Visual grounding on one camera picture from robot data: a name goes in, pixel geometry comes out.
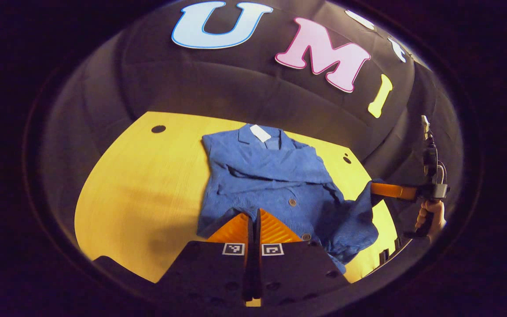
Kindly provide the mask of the black backdrop cloth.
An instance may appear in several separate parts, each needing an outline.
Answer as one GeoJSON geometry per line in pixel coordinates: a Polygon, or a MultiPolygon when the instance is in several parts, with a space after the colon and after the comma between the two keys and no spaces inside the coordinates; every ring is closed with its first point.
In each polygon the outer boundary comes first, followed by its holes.
{"type": "Polygon", "coordinates": [[[253,0],[273,13],[235,48],[181,48],[168,38],[179,8],[161,6],[115,34],[70,67],[55,88],[40,144],[40,174],[49,207],[75,247],[74,201],[97,160],[148,111],[193,114],[279,126],[345,146],[372,177],[417,178],[416,116],[434,125],[449,171],[445,203],[453,215],[463,173],[463,138],[452,98],[417,44],[381,24],[376,31],[324,0],[253,0]],[[293,38],[293,18],[322,24],[338,46],[360,44],[371,54],[354,92],[340,92],[323,75],[278,66],[276,53],[293,38]]]}

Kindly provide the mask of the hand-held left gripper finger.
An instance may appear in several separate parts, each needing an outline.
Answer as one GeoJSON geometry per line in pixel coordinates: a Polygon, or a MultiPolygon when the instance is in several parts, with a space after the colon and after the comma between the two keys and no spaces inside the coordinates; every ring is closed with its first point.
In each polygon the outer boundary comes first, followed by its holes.
{"type": "Polygon", "coordinates": [[[243,290],[253,231],[251,218],[239,214],[206,241],[189,241],[157,287],[173,301],[245,305],[243,290]]]}
{"type": "Polygon", "coordinates": [[[260,209],[255,229],[262,306],[299,303],[350,285],[320,243],[302,239],[273,214],[260,209]]]}

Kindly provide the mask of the blue button jacket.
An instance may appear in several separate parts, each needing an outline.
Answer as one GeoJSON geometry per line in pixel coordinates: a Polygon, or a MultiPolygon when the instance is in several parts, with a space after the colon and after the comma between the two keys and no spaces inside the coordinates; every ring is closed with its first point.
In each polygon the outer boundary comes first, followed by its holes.
{"type": "Polygon", "coordinates": [[[346,200],[316,149],[282,129],[251,124],[203,135],[210,177],[204,190],[197,235],[210,237],[238,214],[256,220],[260,209],[274,215],[304,241],[322,246],[345,266],[379,236],[373,207],[380,198],[366,183],[356,200],[346,200]]]}

